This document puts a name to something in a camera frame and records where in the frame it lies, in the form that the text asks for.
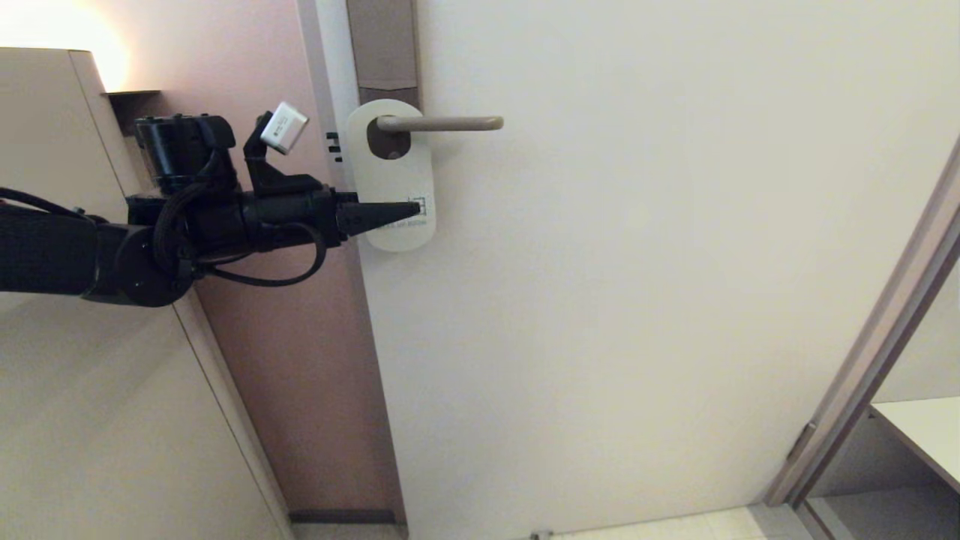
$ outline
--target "pink wall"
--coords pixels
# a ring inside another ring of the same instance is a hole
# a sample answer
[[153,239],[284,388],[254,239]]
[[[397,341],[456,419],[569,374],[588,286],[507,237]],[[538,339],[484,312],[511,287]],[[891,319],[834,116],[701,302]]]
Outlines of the pink wall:
[[[256,116],[281,100],[317,117],[295,0],[86,5],[128,49],[123,89],[160,89],[170,111],[222,115],[240,141]],[[286,158],[272,154],[272,163],[329,183],[322,133],[323,126],[311,122],[296,151]],[[233,159],[249,185],[238,150]],[[234,268],[289,277],[312,257],[312,248],[298,248]],[[358,264],[349,246],[331,250],[317,276],[291,287],[260,289],[212,278],[199,286],[291,509],[402,512]]]

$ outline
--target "black cable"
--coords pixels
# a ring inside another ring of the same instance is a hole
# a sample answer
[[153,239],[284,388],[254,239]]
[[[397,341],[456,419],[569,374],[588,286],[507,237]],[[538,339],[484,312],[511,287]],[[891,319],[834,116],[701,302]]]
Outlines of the black cable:
[[310,276],[313,276],[317,273],[317,270],[320,270],[321,265],[324,264],[324,259],[326,258],[326,244],[324,244],[324,237],[316,229],[303,225],[302,223],[288,223],[285,225],[279,225],[279,228],[290,228],[295,227],[298,229],[303,229],[307,231],[311,237],[313,237],[313,243],[317,248],[317,255],[313,259],[313,265],[310,266],[310,269],[304,272],[303,274],[290,278],[288,280],[263,280],[260,278],[251,278],[250,276],[241,276],[240,274],[234,274],[226,270],[221,270],[217,268],[217,265],[211,265],[206,269],[207,273],[223,278],[225,280],[230,280],[232,282],[243,283],[247,285],[253,285],[257,287],[282,287],[286,285],[292,285],[294,283],[302,282]]
[[243,255],[237,255],[237,256],[233,256],[233,257],[206,259],[206,260],[203,260],[202,262],[203,262],[204,264],[209,264],[209,265],[211,265],[211,266],[220,266],[221,264],[233,264],[234,262],[236,262],[236,261],[238,261],[238,260],[243,260],[244,258],[247,258],[247,257],[249,257],[249,256],[251,256],[251,255],[253,255],[253,254],[252,254],[252,253],[245,253],[245,254],[243,254]]
[[2,200],[0,200],[0,215],[38,216],[38,215],[51,215],[51,213],[45,212],[43,210],[21,207],[19,205],[5,205],[3,204]]
[[220,164],[220,154],[216,151],[210,153],[210,159],[207,160],[204,168],[200,169],[194,177],[194,181],[184,189],[174,193],[154,225],[154,260],[168,273],[173,276],[177,274],[178,254],[174,253],[171,244],[174,232],[174,225],[180,214],[186,209],[187,205],[203,195],[209,188],[209,175]]
[[50,201],[45,199],[40,199],[36,195],[31,195],[30,193],[24,193],[23,191],[17,191],[16,189],[10,189],[9,187],[0,187],[0,199],[7,199],[10,201],[16,201],[24,205],[29,205],[35,209],[46,210],[54,215],[63,215],[67,217],[75,217],[77,219],[87,219],[81,213],[77,213],[73,210],[65,209],[60,205],[55,205]]

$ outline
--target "door hinge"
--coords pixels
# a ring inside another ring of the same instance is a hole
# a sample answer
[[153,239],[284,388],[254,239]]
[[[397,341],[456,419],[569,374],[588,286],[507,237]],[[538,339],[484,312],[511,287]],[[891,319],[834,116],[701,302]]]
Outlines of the door hinge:
[[817,425],[813,422],[808,422],[806,426],[800,431],[800,435],[797,436],[797,441],[793,443],[793,448],[790,449],[790,453],[786,455],[787,461],[793,461],[800,452],[804,451],[806,448],[806,443],[810,442],[810,438],[813,437],[813,432],[817,430]]

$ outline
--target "door frame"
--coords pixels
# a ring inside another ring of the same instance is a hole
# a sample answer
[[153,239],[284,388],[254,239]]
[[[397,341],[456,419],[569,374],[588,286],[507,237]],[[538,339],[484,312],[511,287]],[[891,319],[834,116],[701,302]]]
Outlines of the door frame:
[[920,222],[811,422],[766,493],[797,508],[870,406],[960,255],[960,138]]

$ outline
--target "shelf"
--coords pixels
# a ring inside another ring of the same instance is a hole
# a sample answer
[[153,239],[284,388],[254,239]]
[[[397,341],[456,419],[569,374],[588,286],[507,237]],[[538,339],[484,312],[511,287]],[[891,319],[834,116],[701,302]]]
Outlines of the shelf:
[[873,404],[878,418],[960,492],[960,397]]
[[133,120],[142,116],[162,116],[164,102],[159,90],[108,92],[107,97],[120,125],[120,133],[133,135]]

